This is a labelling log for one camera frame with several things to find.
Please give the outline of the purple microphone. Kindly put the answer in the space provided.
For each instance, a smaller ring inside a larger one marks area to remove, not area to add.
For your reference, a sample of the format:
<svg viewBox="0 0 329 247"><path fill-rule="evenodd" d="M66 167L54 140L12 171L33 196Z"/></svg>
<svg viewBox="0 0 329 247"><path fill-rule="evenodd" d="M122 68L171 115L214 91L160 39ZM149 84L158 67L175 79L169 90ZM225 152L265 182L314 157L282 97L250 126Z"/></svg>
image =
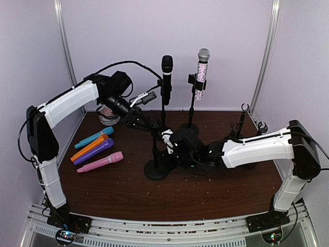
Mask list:
<svg viewBox="0 0 329 247"><path fill-rule="evenodd" d="M102 144L98 145L97 147L93 148L91 151L87 152L86 154L79 157L77 160L73 162L75 166L84 163L85 161L89 160L90 158L94 157L96 154L111 148L115 142L112 138L105 140Z"/></svg>

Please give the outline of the glitter mic stand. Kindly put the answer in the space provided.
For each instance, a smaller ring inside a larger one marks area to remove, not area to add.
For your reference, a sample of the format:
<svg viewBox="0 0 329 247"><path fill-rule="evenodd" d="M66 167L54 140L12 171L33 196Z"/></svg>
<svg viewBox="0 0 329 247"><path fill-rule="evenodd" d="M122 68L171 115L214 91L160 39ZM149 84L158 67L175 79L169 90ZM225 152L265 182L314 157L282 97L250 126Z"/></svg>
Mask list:
<svg viewBox="0 0 329 247"><path fill-rule="evenodd" d="M199 81L197 74L189 74L188 83L192 85L192 99L189 108L188 122L180 125L180 129L191 129L196 135L199 134L199 127L193 123L194 104L195 101L200 101L203 98L203 93L206 88L207 80Z"/></svg>

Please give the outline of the glitter silver microphone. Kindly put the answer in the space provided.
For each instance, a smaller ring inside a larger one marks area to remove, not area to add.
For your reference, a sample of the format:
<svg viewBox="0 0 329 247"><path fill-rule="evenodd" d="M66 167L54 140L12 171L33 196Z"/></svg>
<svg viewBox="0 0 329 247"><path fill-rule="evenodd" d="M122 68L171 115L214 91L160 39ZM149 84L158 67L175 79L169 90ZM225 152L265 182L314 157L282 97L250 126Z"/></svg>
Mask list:
<svg viewBox="0 0 329 247"><path fill-rule="evenodd" d="M203 99L204 90L206 88L206 76L208 70L208 61L210 58L210 51L206 48L201 48L198 51L198 65L196 73L196 83L195 83L195 97L196 101L201 101Z"/></svg>

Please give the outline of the black microphone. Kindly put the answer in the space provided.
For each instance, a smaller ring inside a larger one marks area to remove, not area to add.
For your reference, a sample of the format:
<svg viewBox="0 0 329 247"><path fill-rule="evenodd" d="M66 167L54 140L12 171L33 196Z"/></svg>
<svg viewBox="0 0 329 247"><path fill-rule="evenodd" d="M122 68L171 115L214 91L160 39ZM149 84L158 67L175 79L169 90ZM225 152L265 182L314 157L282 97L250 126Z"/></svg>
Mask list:
<svg viewBox="0 0 329 247"><path fill-rule="evenodd" d="M172 71L173 71L173 58L170 55L165 55L161 61L161 69L162 69L162 99L163 104L168 105L171 99L171 79L172 79Z"/></svg>

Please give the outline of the blue microphone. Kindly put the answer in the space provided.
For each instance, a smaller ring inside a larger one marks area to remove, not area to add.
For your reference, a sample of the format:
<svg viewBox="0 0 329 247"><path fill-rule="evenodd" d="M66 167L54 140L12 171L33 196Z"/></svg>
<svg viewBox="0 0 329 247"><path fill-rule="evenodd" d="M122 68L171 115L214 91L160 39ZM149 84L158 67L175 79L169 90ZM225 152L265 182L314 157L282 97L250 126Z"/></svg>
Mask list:
<svg viewBox="0 0 329 247"><path fill-rule="evenodd" d="M102 134L111 135L111 134L113 134L113 132L114 132L113 127L104 128L103 130L97 132L96 134L93 134L93 135L79 141L77 144L75 144L75 149L79 149L79 148L87 146L88 144L95 141Z"/></svg>

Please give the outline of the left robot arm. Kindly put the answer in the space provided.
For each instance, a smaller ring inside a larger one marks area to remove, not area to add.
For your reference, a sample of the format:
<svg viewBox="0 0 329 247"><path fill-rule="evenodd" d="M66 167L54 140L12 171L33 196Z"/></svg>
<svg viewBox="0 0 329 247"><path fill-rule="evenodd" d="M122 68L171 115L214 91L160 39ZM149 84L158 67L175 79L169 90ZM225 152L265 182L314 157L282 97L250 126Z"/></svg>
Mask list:
<svg viewBox="0 0 329 247"><path fill-rule="evenodd" d="M120 71L112 76L93 74L47 103L27 109L25 125L33 154L31 162L50 209L48 224L71 232L87 233L92 221L89 217L78 217L70 213L58 172L59 143L53 128L68 115L95 100L112 109L128 128L150 131L149 118L140 107L132 105L122 96L131 83L130 77Z"/></svg>

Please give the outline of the pink mic stand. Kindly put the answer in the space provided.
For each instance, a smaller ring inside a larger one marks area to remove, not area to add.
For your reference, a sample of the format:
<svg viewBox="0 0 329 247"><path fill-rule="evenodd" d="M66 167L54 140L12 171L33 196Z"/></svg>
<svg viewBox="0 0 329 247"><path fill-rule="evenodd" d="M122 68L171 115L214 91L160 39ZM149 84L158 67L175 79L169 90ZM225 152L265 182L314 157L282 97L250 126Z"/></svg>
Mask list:
<svg viewBox="0 0 329 247"><path fill-rule="evenodd" d="M153 181L160 181L166 178L169 174L166 165L159 161L159 149L157 148L157 135L160 129L161 121L149 120L150 133L152 136L152 155L153 159L148 161L144 166L145 176Z"/></svg>

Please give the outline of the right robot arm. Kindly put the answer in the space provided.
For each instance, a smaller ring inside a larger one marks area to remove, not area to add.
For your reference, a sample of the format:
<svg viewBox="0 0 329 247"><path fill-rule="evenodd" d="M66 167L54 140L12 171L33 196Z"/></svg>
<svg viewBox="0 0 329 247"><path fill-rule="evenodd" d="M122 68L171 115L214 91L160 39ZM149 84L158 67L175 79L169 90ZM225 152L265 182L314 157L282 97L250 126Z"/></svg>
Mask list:
<svg viewBox="0 0 329 247"><path fill-rule="evenodd" d="M161 133L167 150L167 168L183 166L200 172L233 169L271 160L292 160L293 166L280 189L270 200L266 213L246 218L252 232L279 227L290 222L288 211L307 181L319 175L321 165L315 141L297 120L279 131L250 138L231 136L205 145L191 129Z"/></svg>

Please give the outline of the pink microphone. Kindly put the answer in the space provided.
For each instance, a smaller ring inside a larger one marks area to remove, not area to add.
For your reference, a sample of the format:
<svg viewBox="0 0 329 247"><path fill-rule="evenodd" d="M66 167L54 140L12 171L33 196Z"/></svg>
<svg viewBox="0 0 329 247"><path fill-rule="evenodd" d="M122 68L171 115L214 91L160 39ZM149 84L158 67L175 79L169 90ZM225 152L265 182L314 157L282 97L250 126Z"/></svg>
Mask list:
<svg viewBox="0 0 329 247"><path fill-rule="evenodd" d="M77 169L77 173L89 172L97 168L103 167L105 165L116 163L124 159L123 153L121 151L110 154L109 156L89 163Z"/></svg>

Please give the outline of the mic stand front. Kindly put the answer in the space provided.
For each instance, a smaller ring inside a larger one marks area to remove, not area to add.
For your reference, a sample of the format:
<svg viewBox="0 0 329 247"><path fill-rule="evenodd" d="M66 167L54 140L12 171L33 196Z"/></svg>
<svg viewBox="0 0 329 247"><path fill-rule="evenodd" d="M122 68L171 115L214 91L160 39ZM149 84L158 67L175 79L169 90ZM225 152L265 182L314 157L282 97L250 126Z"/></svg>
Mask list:
<svg viewBox="0 0 329 247"><path fill-rule="evenodd" d="M258 131L256 133L256 136L260 136L268 131L268 126L266 123L262 123L261 121L257 124Z"/></svg>

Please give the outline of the orange microphone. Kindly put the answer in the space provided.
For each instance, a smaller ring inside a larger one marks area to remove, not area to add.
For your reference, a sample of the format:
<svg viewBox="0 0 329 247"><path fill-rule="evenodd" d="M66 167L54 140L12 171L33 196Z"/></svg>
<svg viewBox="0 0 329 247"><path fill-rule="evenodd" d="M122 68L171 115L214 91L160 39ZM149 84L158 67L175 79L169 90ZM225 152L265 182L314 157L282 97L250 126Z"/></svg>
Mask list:
<svg viewBox="0 0 329 247"><path fill-rule="evenodd" d="M88 144L86 147L84 147L83 149L81 149L80 151L78 151L76 154L74 154L70 160L72 162L74 162L75 160L77 160L78 158L80 158L81 156L85 155L86 153L90 152L91 150L93 150L94 148L96 148L97 146L99 146L100 144L102 144L104 141L108 140L109 137L106 134L101 134L99 137L97 137L93 142L91 142L90 144Z"/></svg>

